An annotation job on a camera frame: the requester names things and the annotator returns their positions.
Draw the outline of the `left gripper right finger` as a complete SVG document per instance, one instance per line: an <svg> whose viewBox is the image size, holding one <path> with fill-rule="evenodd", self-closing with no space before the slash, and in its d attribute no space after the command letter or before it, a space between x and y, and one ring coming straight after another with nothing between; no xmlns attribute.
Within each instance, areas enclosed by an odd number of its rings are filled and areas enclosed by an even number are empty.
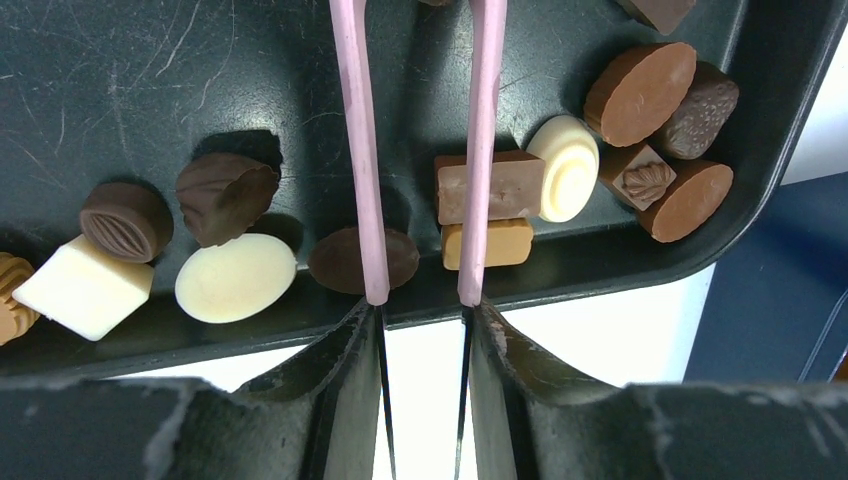
<svg viewBox="0 0 848 480"><path fill-rule="evenodd" d="M514 328L468 312L482 479L843 479L843 384L597 380Z"/></svg>

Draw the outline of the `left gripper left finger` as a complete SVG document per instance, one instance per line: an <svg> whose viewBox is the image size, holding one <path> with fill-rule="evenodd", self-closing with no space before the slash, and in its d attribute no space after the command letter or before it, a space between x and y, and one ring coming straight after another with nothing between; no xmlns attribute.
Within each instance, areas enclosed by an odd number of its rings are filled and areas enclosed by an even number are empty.
<svg viewBox="0 0 848 480"><path fill-rule="evenodd" d="M1 384L5 479L368 479L378 310L358 303L234 392L197 378Z"/></svg>

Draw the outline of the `black chocolate tray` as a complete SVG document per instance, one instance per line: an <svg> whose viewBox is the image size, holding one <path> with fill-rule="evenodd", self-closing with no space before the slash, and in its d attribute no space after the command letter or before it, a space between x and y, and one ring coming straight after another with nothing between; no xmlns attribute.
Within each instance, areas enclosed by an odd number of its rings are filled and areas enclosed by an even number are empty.
<svg viewBox="0 0 848 480"><path fill-rule="evenodd" d="M735 179L708 222L661 244L604 188L573 220L539 223L528 260L486 272L484 293L526 308L690 275L749 227L779 184L847 23L843 1L699 1L673 32L740 88L709 150ZM472 17L465 1L371 1L365 15L385 222L421 261L387 305L392 327L459 313L444 269L433 160L461 154ZM79 232L109 181L157 191L172 212L180 171L233 152L275 167L256 225L300 259L356 221L342 90L325 1L5 1L1 5L1 247L39 266ZM186 315L173 293L197 245L181 218L148 302L102 340L48 319L1 349L1 373L113 376L305 344L355 298L300 271L260 314L225 325Z"/></svg>

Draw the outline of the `pink cat paw tongs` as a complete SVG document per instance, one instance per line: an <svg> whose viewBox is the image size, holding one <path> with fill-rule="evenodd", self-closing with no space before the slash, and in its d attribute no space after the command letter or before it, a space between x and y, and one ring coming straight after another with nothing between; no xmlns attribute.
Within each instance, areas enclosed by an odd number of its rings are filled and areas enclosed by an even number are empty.
<svg viewBox="0 0 848 480"><path fill-rule="evenodd" d="M390 282L378 178L373 96L366 48L363 1L329 4L353 171L365 298L375 318L385 316ZM473 52L467 139L468 187L458 278L465 324L457 423L463 442L475 311L482 300L490 184L507 2L470 4Z"/></svg>

